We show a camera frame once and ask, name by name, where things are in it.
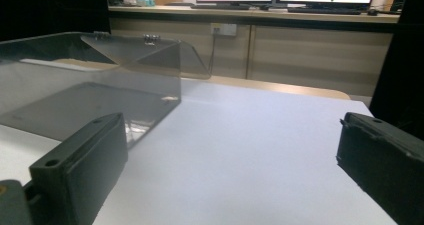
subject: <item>keyboard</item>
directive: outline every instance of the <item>keyboard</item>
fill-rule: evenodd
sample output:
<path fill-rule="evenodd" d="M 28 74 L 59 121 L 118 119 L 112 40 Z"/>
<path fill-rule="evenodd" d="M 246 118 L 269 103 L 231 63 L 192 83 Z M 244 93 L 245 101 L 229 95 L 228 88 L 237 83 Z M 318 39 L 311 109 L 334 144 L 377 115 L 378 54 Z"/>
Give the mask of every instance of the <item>keyboard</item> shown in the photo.
<path fill-rule="evenodd" d="M 220 10 L 249 10 L 250 6 L 232 6 L 232 5 L 193 5 L 192 9 L 220 9 Z"/>
<path fill-rule="evenodd" d="M 360 15 L 361 11 L 352 9 L 324 9 L 324 8 L 287 8 L 289 13 L 315 13 L 315 14 L 338 14 Z"/>

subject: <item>white table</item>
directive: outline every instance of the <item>white table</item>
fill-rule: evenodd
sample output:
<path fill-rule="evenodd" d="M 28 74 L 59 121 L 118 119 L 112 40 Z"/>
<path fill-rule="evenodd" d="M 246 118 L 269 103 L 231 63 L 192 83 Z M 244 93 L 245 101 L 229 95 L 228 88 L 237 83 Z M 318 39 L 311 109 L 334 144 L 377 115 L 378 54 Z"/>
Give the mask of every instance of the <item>white table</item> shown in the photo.
<path fill-rule="evenodd" d="M 183 101 L 129 151 L 94 224 L 390 225 L 337 166 L 346 112 L 361 102 L 183 80 Z M 57 141 L 0 130 L 0 180 Z"/>

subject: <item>transparent plastic cover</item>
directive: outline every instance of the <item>transparent plastic cover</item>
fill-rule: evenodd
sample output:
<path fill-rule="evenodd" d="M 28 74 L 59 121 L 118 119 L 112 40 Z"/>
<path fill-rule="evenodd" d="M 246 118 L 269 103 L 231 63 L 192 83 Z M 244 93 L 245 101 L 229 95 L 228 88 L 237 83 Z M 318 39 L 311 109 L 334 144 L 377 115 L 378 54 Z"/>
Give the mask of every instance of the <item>transparent plastic cover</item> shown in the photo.
<path fill-rule="evenodd" d="M 61 33 L 0 43 L 0 124 L 63 141 L 121 112 L 134 145 L 181 102 L 181 76 L 210 74 L 171 39 Z"/>

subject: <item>wall outlet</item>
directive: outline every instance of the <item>wall outlet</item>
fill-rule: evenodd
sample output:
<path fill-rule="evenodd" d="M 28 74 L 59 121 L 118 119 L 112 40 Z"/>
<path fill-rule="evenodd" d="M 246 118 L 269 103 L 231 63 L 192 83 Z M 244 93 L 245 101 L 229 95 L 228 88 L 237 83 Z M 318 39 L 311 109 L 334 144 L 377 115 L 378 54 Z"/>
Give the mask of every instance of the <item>wall outlet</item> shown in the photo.
<path fill-rule="evenodd" d="M 221 36 L 236 36 L 237 25 L 227 23 L 211 23 L 211 34 Z"/>

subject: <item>black panel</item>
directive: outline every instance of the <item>black panel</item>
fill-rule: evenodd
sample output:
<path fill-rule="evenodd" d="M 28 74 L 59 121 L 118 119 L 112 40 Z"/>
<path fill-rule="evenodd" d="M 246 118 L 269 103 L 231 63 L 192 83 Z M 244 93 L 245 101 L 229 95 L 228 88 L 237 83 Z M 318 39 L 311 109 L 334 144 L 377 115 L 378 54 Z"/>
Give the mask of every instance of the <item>black panel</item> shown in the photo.
<path fill-rule="evenodd" d="M 107 0 L 0 0 L 0 41 L 59 32 L 110 32 Z"/>
<path fill-rule="evenodd" d="M 370 110 L 385 120 L 424 139 L 424 82 L 422 51 L 424 0 L 405 0 L 399 24 L 414 26 L 410 33 L 394 33 Z"/>

